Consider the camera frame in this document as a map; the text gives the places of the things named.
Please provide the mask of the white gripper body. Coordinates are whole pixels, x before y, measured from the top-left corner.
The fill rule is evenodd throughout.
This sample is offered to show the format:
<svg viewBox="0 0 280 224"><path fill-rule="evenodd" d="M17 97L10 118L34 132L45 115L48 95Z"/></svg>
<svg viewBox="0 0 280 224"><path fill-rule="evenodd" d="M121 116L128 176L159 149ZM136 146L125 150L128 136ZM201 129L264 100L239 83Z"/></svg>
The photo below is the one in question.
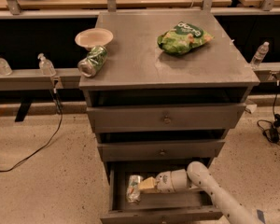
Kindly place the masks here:
<svg viewBox="0 0 280 224"><path fill-rule="evenodd" d="M161 172L156 176L157 191L160 193L174 193L186 190L190 186L185 169Z"/></svg>

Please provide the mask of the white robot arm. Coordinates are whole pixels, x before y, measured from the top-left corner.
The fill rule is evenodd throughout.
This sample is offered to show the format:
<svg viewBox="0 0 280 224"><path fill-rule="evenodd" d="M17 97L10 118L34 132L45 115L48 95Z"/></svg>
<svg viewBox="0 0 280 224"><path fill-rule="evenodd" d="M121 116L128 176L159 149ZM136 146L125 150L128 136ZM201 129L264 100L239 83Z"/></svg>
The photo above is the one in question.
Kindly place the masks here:
<svg viewBox="0 0 280 224"><path fill-rule="evenodd" d="M161 172L156 177L149 177L137 187L141 193L175 193L199 188L208 194L230 224L263 224L224 190L199 161L191 162L187 169Z"/></svg>

